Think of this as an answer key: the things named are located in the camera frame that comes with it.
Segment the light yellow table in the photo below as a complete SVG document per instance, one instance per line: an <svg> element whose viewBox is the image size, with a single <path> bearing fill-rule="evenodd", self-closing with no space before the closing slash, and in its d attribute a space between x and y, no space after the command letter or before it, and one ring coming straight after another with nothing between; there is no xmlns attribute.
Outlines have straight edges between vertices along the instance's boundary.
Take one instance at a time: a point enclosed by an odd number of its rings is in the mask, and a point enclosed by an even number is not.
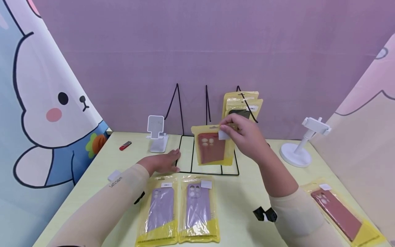
<svg viewBox="0 0 395 247"><path fill-rule="evenodd" d="M48 226L36 241L34 247L46 246L62 224L91 196L104 187L107 177L114 170L124 171L141 158L154 155L149 152L150 140L147 134L114 132L100 153L93 160L80 181L66 198ZM179 147L181 136L170 135L166 152ZM132 144L124 151L119 147L127 141ZM279 149L285 142L298 143L298 141L268 140L272 149L279 156ZM177 166L181 171L189 171L192 159L193 137L182 138L181 158ZM300 185L306 184L320 177L325 177L331 186L339 191L350 206L358 213L366 216L358 203L352 198L343 184L333 174L314 147L308 143L305 147L312 156L312 164L307 168L296 168L284 164ZM253 210L262 206L270 208L269 198L265 191L258 166L249 158L236 150L240 176L215 176L214 186L217 191L217 211L220 224L220 244L207 243L204 246L286 246L271 222L258 221ZM217 166L198 166L194 157L194 172L218 172ZM234 173L235 167L224 167L224 173ZM108 236L105 247L133 247L137 235L138 212L140 204L133 205L124 214L115 229ZM183 246L200 246L203 244L183 243Z"/></svg>

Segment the arm sleeve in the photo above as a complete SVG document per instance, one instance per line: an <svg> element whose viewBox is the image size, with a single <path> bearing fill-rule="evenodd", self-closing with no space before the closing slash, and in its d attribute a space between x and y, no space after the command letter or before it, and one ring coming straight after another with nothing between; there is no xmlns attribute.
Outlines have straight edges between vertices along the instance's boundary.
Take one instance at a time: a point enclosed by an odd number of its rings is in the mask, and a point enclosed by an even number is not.
<svg viewBox="0 0 395 247"><path fill-rule="evenodd" d="M48 247L100 247L124 212L140 197L148 171L136 164L85 202L60 228Z"/></svg>
<svg viewBox="0 0 395 247"><path fill-rule="evenodd" d="M277 214L276 228L288 246L343 246L339 235L301 188L289 196L270 197L270 203Z"/></svg>

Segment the hand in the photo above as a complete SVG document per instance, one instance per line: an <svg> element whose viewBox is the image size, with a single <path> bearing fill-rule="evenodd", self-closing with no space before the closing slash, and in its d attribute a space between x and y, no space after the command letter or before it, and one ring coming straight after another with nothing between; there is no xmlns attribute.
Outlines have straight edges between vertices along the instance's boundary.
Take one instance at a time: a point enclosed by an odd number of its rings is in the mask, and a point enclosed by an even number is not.
<svg viewBox="0 0 395 247"><path fill-rule="evenodd" d="M228 123L235 123L239 131L234 130ZM220 129L232 138L239 150L246 156L259 163L262 151L269 148L265 138L260 132L258 125L236 113L226 116L220 122Z"/></svg>
<svg viewBox="0 0 395 247"><path fill-rule="evenodd" d="M154 172L173 173L180 172L180 168L174 166L174 162L181 156L180 150L171 150L165 155L153 155L142 158L137 164L142 165L150 176Z"/></svg>

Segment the white desktop phone holder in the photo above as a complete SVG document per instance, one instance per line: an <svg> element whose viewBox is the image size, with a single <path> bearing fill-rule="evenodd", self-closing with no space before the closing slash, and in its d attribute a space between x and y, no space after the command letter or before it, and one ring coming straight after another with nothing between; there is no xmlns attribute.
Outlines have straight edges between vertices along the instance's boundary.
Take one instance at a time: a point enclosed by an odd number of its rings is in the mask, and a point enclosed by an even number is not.
<svg viewBox="0 0 395 247"><path fill-rule="evenodd" d="M296 167L308 167L311 163L311 156L303 146L310 140L315 133L320 133L324 136L328 135L332 130L329 125L321 122L322 117L318 120L307 117L302 125L308 128L308 131L303 136L303 140L296 145L294 143L285 143L280 148L281 157L289 164Z"/></svg>
<svg viewBox="0 0 395 247"><path fill-rule="evenodd" d="M152 140L150 147L151 153L164 153L166 150L169 136L166 133L163 133L164 126L165 118L163 116L148 116L147 131L150 132L150 135L147 136L147 139Z"/></svg>

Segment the person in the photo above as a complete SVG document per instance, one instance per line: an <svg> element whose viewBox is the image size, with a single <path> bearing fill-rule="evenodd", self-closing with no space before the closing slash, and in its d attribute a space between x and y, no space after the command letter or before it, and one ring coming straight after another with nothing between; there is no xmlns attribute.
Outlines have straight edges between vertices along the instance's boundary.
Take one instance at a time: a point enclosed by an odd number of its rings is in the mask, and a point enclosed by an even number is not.
<svg viewBox="0 0 395 247"><path fill-rule="evenodd" d="M238 131L227 124L234 123ZM258 164L272 208L277 213L275 225L288 246L342 246L334 228L324 219L314 201L267 144L256 123L237 114L220 122L239 150ZM99 247L140 197L154 172L179 172L173 163L180 151L148 156L130 167L84 203L60 228L48 247Z"/></svg>

